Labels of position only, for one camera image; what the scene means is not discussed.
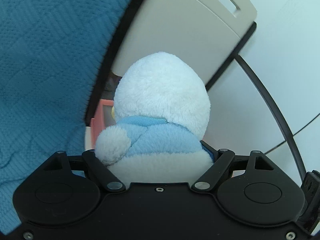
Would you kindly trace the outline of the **pink storage box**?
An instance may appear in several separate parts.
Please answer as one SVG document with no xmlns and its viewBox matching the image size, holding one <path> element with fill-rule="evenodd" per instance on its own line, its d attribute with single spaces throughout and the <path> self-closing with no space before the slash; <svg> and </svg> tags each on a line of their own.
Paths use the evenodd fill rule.
<svg viewBox="0 0 320 240">
<path fill-rule="evenodd" d="M 85 129 L 85 150 L 93 149 L 98 135 L 106 128 L 106 124 L 112 125 L 114 122 L 112 107 L 113 100 L 100 99 L 95 114 Z"/>
</svg>

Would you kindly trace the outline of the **blue quilted bedspread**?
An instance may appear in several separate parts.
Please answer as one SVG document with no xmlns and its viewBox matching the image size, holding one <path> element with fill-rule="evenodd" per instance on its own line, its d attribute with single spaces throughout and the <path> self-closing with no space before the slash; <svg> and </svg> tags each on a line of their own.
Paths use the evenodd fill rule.
<svg viewBox="0 0 320 240">
<path fill-rule="evenodd" d="M 55 151 L 84 150 L 84 117 L 131 0 L 1 0 L 1 232 L 12 195 Z"/>
</svg>

